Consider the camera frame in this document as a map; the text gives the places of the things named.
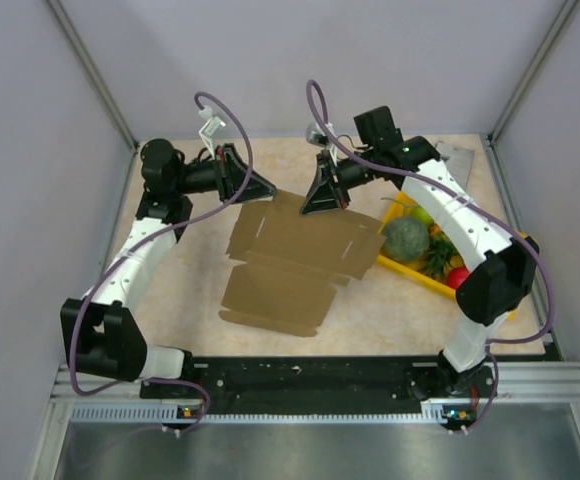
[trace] yellow crate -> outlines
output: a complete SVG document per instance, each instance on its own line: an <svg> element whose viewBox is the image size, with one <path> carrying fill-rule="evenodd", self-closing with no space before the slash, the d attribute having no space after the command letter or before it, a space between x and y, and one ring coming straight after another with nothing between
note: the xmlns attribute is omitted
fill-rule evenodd
<svg viewBox="0 0 580 480"><path fill-rule="evenodd" d="M399 192L399 194L397 195L397 200L399 202L406 204L406 205L417 203L413 199L408 197L405 193L402 193L402 192ZM380 232L383 231L383 228L386 226L386 224L390 220L392 220L393 218L401 217L405 213L406 213L405 207L401 203L392 202L392 205L390 206L390 210L388 210L388 213L386 213L385 217L383 217L383 223L381 224L381 230L379 230L379 231ZM416 262L412 262L412 263L408 263L408 264L404 265L402 263L395 262L394 260L391 260L390 258L388 258L385 255L383 255L382 253L380 253L379 257L377 258L377 263L379 265L389 269L389 270L392 270L393 272L397 272L397 273L400 273L400 274L405 275L407 277L410 277L411 279L415 280L416 282L419 282L419 283L425 285L430 290L433 290L437 293L440 293L441 295L444 295L444 296L451 298L453 300L455 299L456 291L453 288L450 288L449 286L444 285L441 282L437 282L436 280L433 280L432 278L418 272L418 270L421 270L421 268L425 264L424 259L420 259L420 260L417 260Z"/></svg>

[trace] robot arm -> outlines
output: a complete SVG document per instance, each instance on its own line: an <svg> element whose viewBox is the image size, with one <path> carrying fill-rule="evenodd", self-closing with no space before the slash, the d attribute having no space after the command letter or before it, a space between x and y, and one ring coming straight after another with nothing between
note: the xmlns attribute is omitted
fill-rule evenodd
<svg viewBox="0 0 580 480"><path fill-rule="evenodd" d="M358 155L383 166L417 172L457 193L446 193L411 177L386 174L351 159L333 161L329 142L318 127L311 126L306 139L323 147L317 155L317 174L302 207L303 214L346 208L348 190L378 177L389 180L432 216L452 240L470 270L457 290L462 314L454 337L439 354L436 385L420 391L422 397L438 391L461 390L481 367L487 340L526 296L534 279L535 263L510 235L465 206L470 197L452 178L436 149L423 137L403 140L388 107L355 117L361 141L367 147ZM527 240L535 247L532 239Z"/></svg>
<svg viewBox="0 0 580 480"><path fill-rule="evenodd" d="M207 148L213 148L210 140L210 134L206 135ZM129 252L146 236L167 225L189 220L192 212L189 194L217 191L222 202L232 197L244 180L247 166L232 144L217 147L207 160L196 158L185 163L183 153L170 142L156 139L145 144L140 158L144 193L130 234L112 263L122 256L127 259L97 291L86 310L77 344L76 370L125 381L180 378L190 363L187 360L192 358L190 352L148 345L132 312L185 227L159 235L132 254ZM253 172L237 202L275 194L275 186ZM80 299L68 299L61 309L66 356L77 314L88 293Z"/></svg>

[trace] gray wall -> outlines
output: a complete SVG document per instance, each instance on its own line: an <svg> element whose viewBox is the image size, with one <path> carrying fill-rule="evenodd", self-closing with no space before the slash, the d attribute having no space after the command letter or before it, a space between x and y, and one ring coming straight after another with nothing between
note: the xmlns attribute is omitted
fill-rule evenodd
<svg viewBox="0 0 580 480"><path fill-rule="evenodd" d="M43 2L1 0L0 480L25 475L128 160Z"/></svg>
<svg viewBox="0 0 580 480"><path fill-rule="evenodd" d="M488 132L561 0L64 4L146 139L195 135L199 89L225 99L252 134L302 134L310 77L340 131L388 104L410 132Z"/></svg>
<svg viewBox="0 0 580 480"><path fill-rule="evenodd" d="M557 289L558 333L580 359L580 10L501 141L527 231Z"/></svg>

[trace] green apple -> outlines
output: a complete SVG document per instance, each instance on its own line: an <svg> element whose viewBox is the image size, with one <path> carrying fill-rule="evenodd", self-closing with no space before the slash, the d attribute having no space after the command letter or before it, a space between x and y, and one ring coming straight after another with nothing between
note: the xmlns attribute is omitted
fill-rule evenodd
<svg viewBox="0 0 580 480"><path fill-rule="evenodd" d="M430 228L432 225L434 225L434 218L432 218L430 214L423 209L423 207L414 207L412 210L410 210L409 216L421 220L421 223L423 223L426 228Z"/></svg>

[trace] flattened cardboard box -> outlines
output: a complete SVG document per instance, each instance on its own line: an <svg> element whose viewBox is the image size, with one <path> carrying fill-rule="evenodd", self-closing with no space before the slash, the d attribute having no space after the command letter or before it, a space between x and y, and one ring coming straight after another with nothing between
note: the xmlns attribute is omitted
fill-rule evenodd
<svg viewBox="0 0 580 480"><path fill-rule="evenodd" d="M299 215L304 198L279 190L242 206L227 254L233 268L219 316L232 323L312 337L336 285L361 279L385 237L381 222L348 210Z"/></svg>

